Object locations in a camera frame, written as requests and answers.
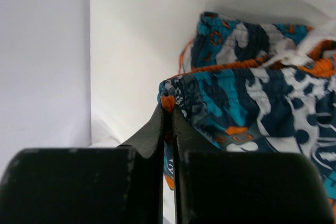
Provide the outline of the blue orange patterned shorts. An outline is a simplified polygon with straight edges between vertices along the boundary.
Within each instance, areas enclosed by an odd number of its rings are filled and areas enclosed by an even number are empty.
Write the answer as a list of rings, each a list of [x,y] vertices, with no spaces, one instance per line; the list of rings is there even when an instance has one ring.
[[[335,199],[335,21],[312,28],[200,15],[159,104],[228,152],[292,152]]]

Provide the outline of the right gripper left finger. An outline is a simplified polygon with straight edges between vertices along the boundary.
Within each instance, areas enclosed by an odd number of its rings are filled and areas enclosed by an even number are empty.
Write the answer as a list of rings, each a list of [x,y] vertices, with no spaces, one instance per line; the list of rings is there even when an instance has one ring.
[[[1,223],[161,223],[164,112],[115,148],[27,148],[1,179]]]

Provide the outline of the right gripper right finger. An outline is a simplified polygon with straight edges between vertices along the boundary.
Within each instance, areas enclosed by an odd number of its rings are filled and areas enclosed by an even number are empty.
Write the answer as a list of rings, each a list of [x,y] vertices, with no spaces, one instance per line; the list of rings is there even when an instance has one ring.
[[[224,152],[172,112],[177,223],[334,223],[317,169],[294,153]]]

